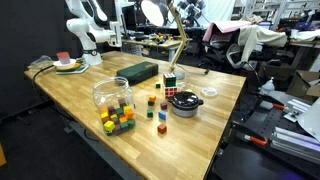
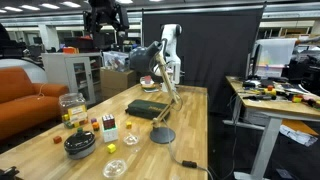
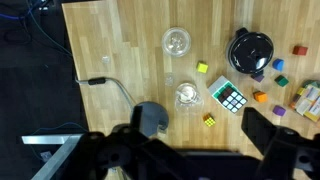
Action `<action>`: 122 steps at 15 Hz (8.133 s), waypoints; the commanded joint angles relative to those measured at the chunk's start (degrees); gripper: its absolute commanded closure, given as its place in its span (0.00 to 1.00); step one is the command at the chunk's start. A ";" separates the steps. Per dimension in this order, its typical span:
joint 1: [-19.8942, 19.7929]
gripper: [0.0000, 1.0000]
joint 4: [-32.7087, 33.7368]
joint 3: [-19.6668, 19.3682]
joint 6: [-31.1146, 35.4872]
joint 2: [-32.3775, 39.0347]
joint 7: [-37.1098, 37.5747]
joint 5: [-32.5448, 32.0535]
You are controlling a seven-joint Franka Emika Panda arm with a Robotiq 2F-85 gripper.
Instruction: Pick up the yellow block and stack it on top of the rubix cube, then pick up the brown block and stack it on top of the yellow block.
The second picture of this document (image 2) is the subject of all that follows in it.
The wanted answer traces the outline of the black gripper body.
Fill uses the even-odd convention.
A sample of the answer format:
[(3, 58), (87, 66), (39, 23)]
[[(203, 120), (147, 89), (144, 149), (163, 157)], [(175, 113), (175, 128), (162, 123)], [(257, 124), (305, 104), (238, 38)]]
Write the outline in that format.
[(124, 37), (129, 29), (127, 9), (115, 0), (88, 0), (91, 11), (83, 12), (84, 30), (94, 37), (104, 24), (111, 25), (117, 35)]

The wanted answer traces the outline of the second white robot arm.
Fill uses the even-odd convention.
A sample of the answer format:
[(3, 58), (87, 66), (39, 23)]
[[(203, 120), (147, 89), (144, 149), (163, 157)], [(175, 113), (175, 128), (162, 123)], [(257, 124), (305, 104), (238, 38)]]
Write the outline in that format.
[[(88, 0), (91, 11), (83, 12), (84, 29), (92, 37), (97, 35), (102, 27), (111, 25), (118, 34), (123, 34), (129, 29), (127, 9), (115, 0)], [(160, 51), (161, 56), (168, 63), (167, 70), (171, 73), (170, 82), (172, 88), (180, 83), (181, 59), (177, 55), (177, 38), (182, 33), (179, 24), (165, 24), (161, 28)]]

